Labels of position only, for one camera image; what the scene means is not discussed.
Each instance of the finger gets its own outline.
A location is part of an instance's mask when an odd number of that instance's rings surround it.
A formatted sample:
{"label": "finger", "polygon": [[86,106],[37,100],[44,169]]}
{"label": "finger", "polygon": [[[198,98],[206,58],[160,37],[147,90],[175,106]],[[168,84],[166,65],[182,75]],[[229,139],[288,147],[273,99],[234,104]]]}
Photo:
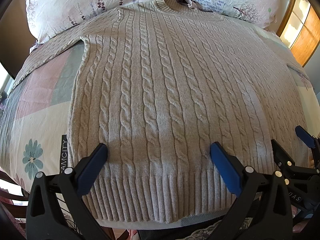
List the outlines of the finger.
{"label": "finger", "polygon": [[294,218],[298,213],[298,208],[291,205],[291,210],[292,210],[292,217]]}
{"label": "finger", "polygon": [[300,233],[308,222],[309,222],[309,220],[303,220],[300,223],[296,224],[293,227],[292,232],[293,233]]}

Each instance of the cable knit pattern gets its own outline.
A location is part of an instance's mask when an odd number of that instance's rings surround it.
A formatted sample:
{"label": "cable knit pattern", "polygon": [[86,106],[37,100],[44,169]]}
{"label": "cable knit pattern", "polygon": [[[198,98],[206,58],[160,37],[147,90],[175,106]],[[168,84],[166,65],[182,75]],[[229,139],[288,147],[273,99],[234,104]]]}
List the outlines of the cable knit pattern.
{"label": "cable knit pattern", "polygon": [[95,218],[171,223],[225,212],[234,196],[211,162],[214,141],[260,172],[275,169],[273,138],[307,165],[294,133],[306,122],[287,65],[305,73],[254,29],[173,0],[137,3],[57,35],[31,54],[16,83],[80,39],[69,161],[108,146],[83,197]]}

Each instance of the silver screw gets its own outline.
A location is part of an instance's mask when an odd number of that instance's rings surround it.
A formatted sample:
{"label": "silver screw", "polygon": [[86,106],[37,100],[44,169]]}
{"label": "silver screw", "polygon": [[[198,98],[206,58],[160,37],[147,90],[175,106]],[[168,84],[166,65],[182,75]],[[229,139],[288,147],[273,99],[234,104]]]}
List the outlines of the silver screw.
{"label": "silver screw", "polygon": [[37,174],[36,174],[36,177],[39,179],[43,176],[43,172],[39,171]]}
{"label": "silver screw", "polygon": [[68,168],[66,168],[65,170],[64,170],[64,173],[65,174],[71,174],[73,172],[73,168],[71,168],[71,167],[68,167]]}
{"label": "silver screw", "polygon": [[252,168],[251,166],[246,166],[245,171],[247,173],[253,173],[254,172],[254,168]]}
{"label": "silver screw", "polygon": [[275,174],[276,174],[276,176],[279,177],[279,178],[282,177],[282,173],[281,173],[280,171],[276,171]]}

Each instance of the ribbed neckline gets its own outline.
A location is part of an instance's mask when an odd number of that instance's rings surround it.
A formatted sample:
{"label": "ribbed neckline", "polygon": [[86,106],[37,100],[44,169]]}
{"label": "ribbed neckline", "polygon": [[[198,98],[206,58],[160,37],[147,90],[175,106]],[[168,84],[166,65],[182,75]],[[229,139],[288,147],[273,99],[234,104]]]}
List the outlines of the ribbed neckline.
{"label": "ribbed neckline", "polygon": [[210,21],[222,21],[225,17],[215,12],[203,12],[200,10],[190,9],[187,6],[183,6],[174,0],[155,0],[153,1],[155,7],[167,14],[185,15],[194,18],[204,18]]}

